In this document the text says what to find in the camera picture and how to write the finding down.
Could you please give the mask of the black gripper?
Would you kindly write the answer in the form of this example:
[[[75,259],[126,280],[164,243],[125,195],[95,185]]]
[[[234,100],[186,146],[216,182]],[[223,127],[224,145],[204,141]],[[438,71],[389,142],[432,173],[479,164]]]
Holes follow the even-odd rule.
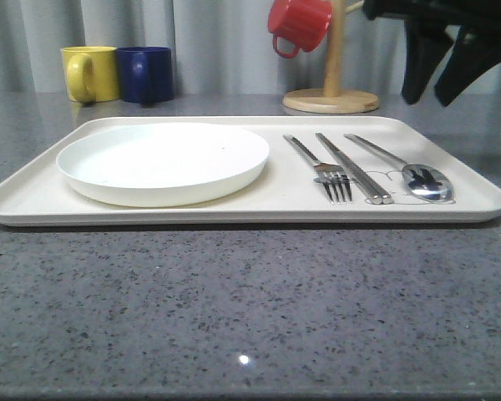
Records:
[[[406,69],[402,97],[415,104],[453,46],[447,26],[459,26],[446,67],[434,86],[442,106],[450,105],[476,79],[501,63],[501,1],[365,1],[370,20],[404,21]]]

